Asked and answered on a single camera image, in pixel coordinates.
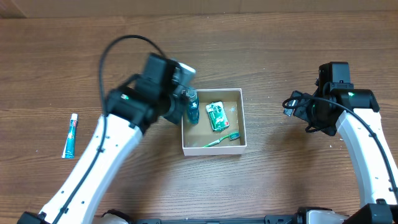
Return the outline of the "blue mouthwash bottle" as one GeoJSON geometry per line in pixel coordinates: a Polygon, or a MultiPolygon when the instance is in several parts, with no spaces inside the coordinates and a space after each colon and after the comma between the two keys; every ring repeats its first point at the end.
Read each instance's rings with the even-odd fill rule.
{"type": "Polygon", "coordinates": [[[200,118],[199,99],[197,91],[194,88],[189,88],[186,92],[188,98],[187,116],[192,124],[198,124],[200,118]]]}

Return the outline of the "green soap package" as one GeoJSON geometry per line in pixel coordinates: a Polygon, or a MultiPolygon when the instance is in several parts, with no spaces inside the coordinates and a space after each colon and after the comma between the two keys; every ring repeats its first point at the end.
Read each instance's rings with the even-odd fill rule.
{"type": "Polygon", "coordinates": [[[229,127],[229,121],[221,101],[212,102],[206,105],[205,109],[213,131],[221,132],[229,127]]]}

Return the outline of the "green toothbrush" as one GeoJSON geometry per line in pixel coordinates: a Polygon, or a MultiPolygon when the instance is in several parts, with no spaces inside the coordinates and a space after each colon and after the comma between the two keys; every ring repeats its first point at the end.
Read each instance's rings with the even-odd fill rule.
{"type": "Polygon", "coordinates": [[[234,140],[237,140],[239,138],[240,138],[240,134],[237,131],[236,132],[232,132],[232,133],[229,133],[226,136],[223,136],[223,137],[221,137],[221,138],[219,138],[219,139],[217,139],[217,140],[205,145],[204,147],[213,147],[213,146],[221,143],[225,139],[229,139],[230,141],[234,141],[234,140]]]}

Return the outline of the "teal toothpaste tube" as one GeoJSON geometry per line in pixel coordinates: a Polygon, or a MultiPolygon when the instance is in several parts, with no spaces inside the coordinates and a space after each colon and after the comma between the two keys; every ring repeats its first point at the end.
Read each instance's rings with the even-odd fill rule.
{"type": "Polygon", "coordinates": [[[75,158],[75,134],[78,124],[78,115],[76,113],[72,113],[69,124],[70,125],[67,134],[67,140],[62,153],[62,159],[75,158]]]}

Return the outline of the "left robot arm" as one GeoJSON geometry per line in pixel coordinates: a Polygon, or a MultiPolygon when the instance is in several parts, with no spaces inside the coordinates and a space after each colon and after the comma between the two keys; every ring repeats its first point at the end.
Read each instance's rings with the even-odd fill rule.
{"type": "Polygon", "coordinates": [[[60,190],[39,213],[19,223],[92,223],[114,176],[159,117],[178,124],[194,68],[150,54],[142,74],[132,75],[106,97],[93,137],[60,190]]]}

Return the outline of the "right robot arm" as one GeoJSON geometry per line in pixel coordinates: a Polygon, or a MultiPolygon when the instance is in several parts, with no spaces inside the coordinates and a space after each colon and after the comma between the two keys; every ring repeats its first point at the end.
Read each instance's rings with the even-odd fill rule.
{"type": "Polygon", "coordinates": [[[327,208],[301,208],[295,223],[397,223],[397,165],[384,137],[371,90],[356,89],[346,62],[318,70],[313,94],[293,91],[285,113],[307,122],[306,132],[339,134],[358,181],[360,209],[348,217],[327,208]]]}

